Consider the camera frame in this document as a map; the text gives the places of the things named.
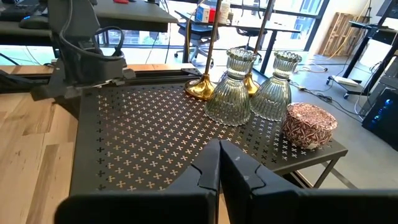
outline wooden table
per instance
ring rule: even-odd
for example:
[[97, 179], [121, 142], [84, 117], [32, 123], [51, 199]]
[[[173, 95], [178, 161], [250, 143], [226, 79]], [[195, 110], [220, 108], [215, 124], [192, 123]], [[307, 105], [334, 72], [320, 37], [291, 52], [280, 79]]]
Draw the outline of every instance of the wooden table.
[[[175, 70], [191, 64], [130, 65], [133, 70]], [[45, 66], [0, 66], [12, 74], [50, 74]], [[28, 93], [0, 95], [0, 223], [53, 223], [69, 194], [78, 121], [53, 99]], [[224, 198], [219, 223], [229, 223]]]

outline red patterned tin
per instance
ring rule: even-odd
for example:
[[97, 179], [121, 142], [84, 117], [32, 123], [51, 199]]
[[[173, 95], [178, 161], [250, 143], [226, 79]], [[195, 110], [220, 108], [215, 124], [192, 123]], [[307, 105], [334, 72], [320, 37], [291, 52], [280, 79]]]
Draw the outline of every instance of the red patterned tin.
[[326, 144], [337, 121], [327, 111], [308, 103], [291, 103], [287, 106], [282, 123], [282, 133], [293, 144], [315, 149]]

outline gray floor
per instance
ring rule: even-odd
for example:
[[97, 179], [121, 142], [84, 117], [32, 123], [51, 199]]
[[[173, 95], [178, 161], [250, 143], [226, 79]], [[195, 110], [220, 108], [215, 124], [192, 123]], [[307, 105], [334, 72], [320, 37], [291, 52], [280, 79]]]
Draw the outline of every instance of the gray floor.
[[[41, 64], [49, 62], [53, 58], [51, 49], [46, 47], [29, 47], [33, 57]], [[105, 49], [106, 54], [111, 54], [113, 49]], [[166, 58], [166, 49], [124, 49], [123, 50], [127, 63], [164, 63]], [[176, 49], [170, 49], [167, 56], [167, 63], [181, 63], [181, 56], [174, 57]], [[1, 47], [0, 52], [9, 57], [18, 58], [19, 63], [23, 65], [36, 64], [34, 59], [30, 56], [29, 52], [20, 47], [7, 48]], [[309, 64], [310, 58], [318, 60], [311, 60], [319, 65], [328, 68], [327, 73], [311, 73], [311, 72], [297, 72], [293, 77], [293, 81], [305, 86], [312, 90], [327, 90], [330, 86], [325, 84], [326, 79], [330, 75], [336, 75], [343, 69], [343, 64], [346, 58], [337, 57], [331, 60], [323, 61], [325, 57], [307, 55], [305, 52], [297, 52], [302, 55], [303, 62], [299, 66], [299, 70], [305, 64]], [[222, 73], [225, 71], [226, 54], [224, 50], [214, 51], [213, 58], [215, 60], [215, 67], [210, 70], [211, 79], [217, 82]], [[199, 64], [198, 68], [204, 70], [203, 66], [206, 61], [205, 57], [199, 56], [194, 63]], [[271, 58], [266, 74], [272, 72]], [[10, 63], [3, 58], [0, 58], [0, 65], [10, 65]], [[310, 65], [312, 70], [320, 71], [322, 68]], [[369, 78], [370, 73], [368, 68], [357, 64], [353, 70], [350, 78], [357, 78], [366, 80]], [[265, 78], [258, 74], [254, 75], [254, 79], [262, 83]], [[347, 100], [343, 99], [345, 91], [339, 85], [334, 84], [329, 90], [323, 92], [324, 95], [331, 96], [334, 100], [338, 101], [344, 108], [354, 112], [354, 104], [358, 96], [350, 96]], [[338, 120], [338, 127], [334, 132], [333, 137], [348, 149], [346, 157], [340, 159], [335, 166], [338, 173], [347, 178], [352, 185], [357, 188], [397, 188], [398, 187], [398, 152], [393, 150], [387, 143], [373, 135], [369, 131], [361, 127], [358, 122], [358, 116], [352, 114], [351, 118], [343, 112], [337, 110], [331, 105], [319, 100], [317, 97], [308, 93], [298, 91], [292, 87], [293, 101], [307, 102], [320, 106], [329, 111]], [[360, 105], [364, 103], [365, 97], [362, 96]], [[322, 164], [309, 167], [301, 170], [301, 173], [312, 183], [315, 183], [318, 176], [321, 174], [325, 167]], [[324, 181], [321, 188], [334, 188], [345, 189], [347, 185], [342, 183], [335, 175], [330, 174]]]

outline gold candlestick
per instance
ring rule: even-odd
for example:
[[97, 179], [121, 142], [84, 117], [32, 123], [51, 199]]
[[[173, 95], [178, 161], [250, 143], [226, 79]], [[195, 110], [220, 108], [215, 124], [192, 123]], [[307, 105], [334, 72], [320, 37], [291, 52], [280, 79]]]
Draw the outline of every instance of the gold candlestick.
[[[274, 7], [274, 3], [275, 3], [275, 0], [268, 1], [266, 14], [264, 15], [264, 18], [262, 19], [259, 37], [257, 38], [256, 47], [254, 48], [254, 53], [256, 55], [257, 55], [257, 52], [259, 51], [260, 41], [262, 39], [262, 36], [264, 35], [264, 29], [266, 27], [266, 23], [267, 23], [268, 19], [271, 17], [272, 8]], [[255, 92], [257, 92], [257, 90], [259, 89], [259, 86], [260, 86], [257, 82], [253, 81], [252, 70], [253, 70], [253, 65], [251, 66], [250, 72], [246, 74], [246, 76], [244, 77], [244, 80], [243, 80], [244, 85], [248, 89], [249, 96], [252, 96], [253, 94], [255, 94]]]
[[199, 80], [190, 80], [186, 82], [184, 85], [184, 90], [187, 94], [200, 100], [210, 99], [210, 96], [215, 88], [215, 84], [210, 82], [209, 69], [211, 62], [211, 53], [213, 52], [214, 41], [217, 36], [218, 17], [220, 15], [220, 9], [221, 9], [221, 0], [217, 0], [216, 15], [214, 18], [213, 30], [211, 31], [211, 39], [207, 55], [205, 73], [202, 75], [202, 77]]
[[257, 92], [257, 90], [260, 87], [260, 85], [256, 81], [253, 80], [252, 69], [253, 69], [253, 64], [251, 65], [250, 72], [246, 74], [246, 76], [244, 77], [244, 80], [243, 80], [243, 84], [246, 87], [246, 89], [248, 90], [249, 96], [254, 95], [255, 92]]

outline ribbed glass vase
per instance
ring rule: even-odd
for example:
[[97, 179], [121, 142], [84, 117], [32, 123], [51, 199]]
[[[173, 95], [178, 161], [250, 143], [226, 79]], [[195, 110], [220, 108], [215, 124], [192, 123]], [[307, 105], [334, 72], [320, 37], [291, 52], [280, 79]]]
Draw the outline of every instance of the ribbed glass vase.
[[292, 102], [287, 77], [273, 73], [250, 100], [250, 109], [262, 118], [270, 121], [280, 121], [285, 116], [286, 108]]
[[302, 61], [301, 56], [292, 52], [278, 51], [274, 53], [274, 72], [280, 75], [288, 75], [291, 77], [299, 62]]
[[292, 102], [288, 83], [301, 56], [291, 52], [275, 52], [273, 77], [267, 79], [250, 100], [250, 109], [262, 118], [280, 121], [286, 108]]
[[221, 124], [238, 126], [250, 118], [249, 94], [243, 84], [256, 55], [244, 49], [227, 50], [227, 76], [214, 89], [205, 114]]

